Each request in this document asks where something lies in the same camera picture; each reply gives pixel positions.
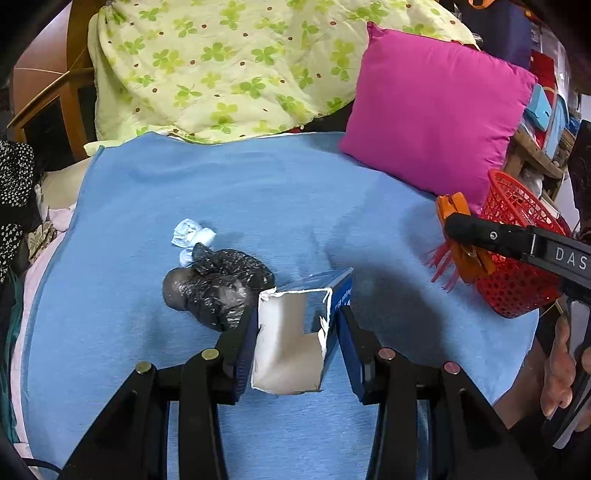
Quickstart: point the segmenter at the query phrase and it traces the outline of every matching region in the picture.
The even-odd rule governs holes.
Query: red basket
[[[513,177],[488,173],[491,189],[480,218],[512,225],[535,225],[564,235],[563,228],[535,196]],[[515,318],[556,300],[558,277],[532,265],[493,255],[496,271],[476,282],[481,295],[495,312]]]

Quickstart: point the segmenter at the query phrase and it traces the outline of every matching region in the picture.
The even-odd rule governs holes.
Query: cardboard box
[[[336,343],[335,311],[350,304],[352,286],[353,269],[342,268],[260,294],[252,388],[278,395],[320,391]]]

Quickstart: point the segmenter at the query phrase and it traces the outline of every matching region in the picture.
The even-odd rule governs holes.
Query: pink pillow
[[[368,32],[342,151],[421,190],[462,192],[479,213],[536,77],[457,43]]]

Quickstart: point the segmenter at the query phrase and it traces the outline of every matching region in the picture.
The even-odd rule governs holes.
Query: bed
[[[340,153],[341,137],[210,146],[147,133],[93,157],[21,331],[22,421],[35,458],[63,466],[138,361],[169,367],[215,343],[216,332],[161,296],[162,279],[178,266],[170,239],[184,218],[217,232],[214,249],[261,259],[278,285],[353,267],[353,310],[382,344],[420,364],[457,361],[490,402],[511,386],[537,312],[507,320],[472,287],[447,293],[431,283],[424,255],[442,241],[434,197]],[[173,406],[171,479],[177,412]],[[236,406],[220,408],[229,476],[365,478],[375,420],[337,352],[322,392],[248,388]],[[425,445],[423,436],[422,478]]]

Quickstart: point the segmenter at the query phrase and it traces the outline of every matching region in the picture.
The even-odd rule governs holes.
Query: clothing pile
[[[33,193],[33,149],[0,141],[0,424],[18,441],[10,392],[10,361],[20,331],[24,273],[29,252],[25,234],[39,220]]]

